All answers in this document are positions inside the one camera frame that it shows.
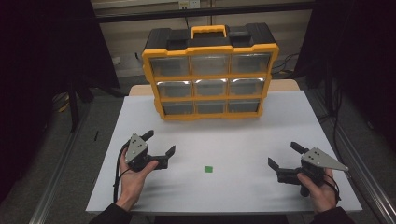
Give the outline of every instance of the transparent drawer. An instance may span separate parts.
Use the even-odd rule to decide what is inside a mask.
[[[189,74],[187,57],[150,58],[149,61],[155,77],[177,77]]]
[[[229,100],[228,112],[257,112],[259,109],[260,99],[246,99],[246,100]]]
[[[199,114],[219,114],[225,111],[225,101],[196,101]]]
[[[218,75],[228,73],[228,54],[206,54],[191,56],[193,75]]]
[[[163,102],[163,112],[165,115],[192,114],[194,108],[192,101],[186,102]]]
[[[193,86],[195,95],[224,95],[227,87],[227,79],[199,79],[194,81]]]
[[[230,80],[230,95],[261,94],[265,78],[236,78]]]
[[[161,97],[188,97],[191,96],[190,81],[157,82]]]
[[[233,54],[231,58],[231,73],[266,73],[271,54]]]

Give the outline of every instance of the human hand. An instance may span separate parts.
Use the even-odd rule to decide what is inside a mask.
[[[158,165],[157,161],[151,161],[140,172],[134,172],[129,169],[128,164],[125,162],[125,154],[128,148],[122,151],[120,158],[120,174],[125,173],[121,177],[121,195],[116,202],[116,205],[125,211],[130,211],[137,203],[145,184],[148,174],[155,169]]]
[[[324,180],[334,185],[332,180],[332,169],[326,168],[325,174]],[[312,205],[314,206],[315,213],[321,213],[335,208],[337,201],[335,200],[335,192],[331,187],[326,184],[318,187],[308,176],[304,175],[303,173],[297,174],[297,177],[300,182],[309,189],[309,195]]]

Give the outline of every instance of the wall socket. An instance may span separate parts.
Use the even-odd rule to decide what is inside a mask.
[[[200,8],[201,2],[199,0],[178,1],[178,9]]]

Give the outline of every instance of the black sleeve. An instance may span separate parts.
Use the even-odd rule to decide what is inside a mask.
[[[132,215],[112,203],[105,211],[90,221],[90,224],[129,224]]]
[[[314,216],[311,224],[355,224],[342,207],[319,213]]]

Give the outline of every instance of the gray carpet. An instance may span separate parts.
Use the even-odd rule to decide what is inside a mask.
[[[301,88],[306,89],[304,80],[298,81]],[[142,77],[120,78],[120,91],[128,93],[133,85],[143,83],[146,83],[146,81]],[[95,95],[95,99],[91,104],[84,105],[78,102],[80,111],[89,109],[89,113],[81,124],[78,138],[72,148],[58,188],[55,191],[54,200],[45,223],[88,223],[93,217],[92,214],[85,212],[85,208],[91,197],[95,179],[99,174],[107,146],[116,125],[120,107],[122,106],[122,99],[110,96],[100,90],[92,90],[92,92]],[[322,95],[323,90],[305,90],[305,93],[316,114],[318,116],[325,114],[326,112],[320,106],[320,95]],[[396,174],[393,171],[396,168],[396,153],[389,149],[382,135],[367,125],[367,120],[353,103],[348,100],[347,96],[344,98],[339,120],[340,127],[345,130],[348,138],[359,151],[375,179],[391,198],[393,204],[395,204],[396,191],[393,189],[393,180]],[[53,169],[60,159],[62,150],[64,150],[70,128],[69,111],[63,113],[54,112],[42,147],[37,152],[29,173],[15,184],[13,190],[0,206],[0,223],[19,224],[29,222],[51,178]],[[322,128],[328,136],[329,142],[333,144],[331,120],[325,120],[322,123]],[[337,146],[343,160],[348,165],[350,158],[345,152],[345,146],[339,142]],[[370,208],[372,207],[375,213],[380,216],[373,199],[360,181],[354,167],[350,165],[349,167],[351,168],[352,179],[361,192],[355,188],[353,182],[351,182],[352,187],[354,187],[363,207],[362,212],[351,214],[352,218],[357,223],[378,223],[375,214]],[[309,223],[311,219],[312,214],[288,215],[290,224]],[[145,217],[136,216],[132,223],[149,222]]]

